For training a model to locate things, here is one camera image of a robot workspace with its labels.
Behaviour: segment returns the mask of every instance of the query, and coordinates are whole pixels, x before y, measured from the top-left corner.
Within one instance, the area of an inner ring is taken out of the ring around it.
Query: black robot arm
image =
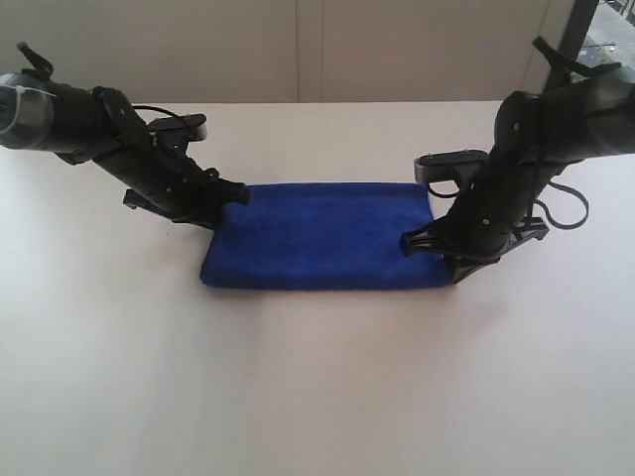
[[[146,124],[117,89],[78,89],[51,81],[53,67],[26,44],[33,69],[0,75],[0,144],[49,151],[77,165],[93,160],[130,188],[124,203],[174,222],[214,229],[222,205],[247,203],[249,189],[201,169],[188,145],[205,138],[205,116],[177,116]]]
[[[462,151],[415,161],[418,182],[453,180],[458,192],[446,216],[402,236],[402,249],[406,255],[443,254],[455,282],[545,237],[549,228],[533,217],[533,205],[548,184],[568,189],[551,182],[567,166],[635,153],[633,71],[618,63],[583,66],[540,38],[534,45],[564,79],[559,87],[505,99],[489,154]],[[586,79],[571,82],[572,73]]]

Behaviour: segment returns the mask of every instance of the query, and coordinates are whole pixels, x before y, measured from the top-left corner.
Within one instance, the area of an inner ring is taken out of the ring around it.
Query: blue towel
[[[277,183],[225,206],[200,271],[216,288],[404,290],[450,284],[440,255],[399,239],[433,220],[415,183]]]

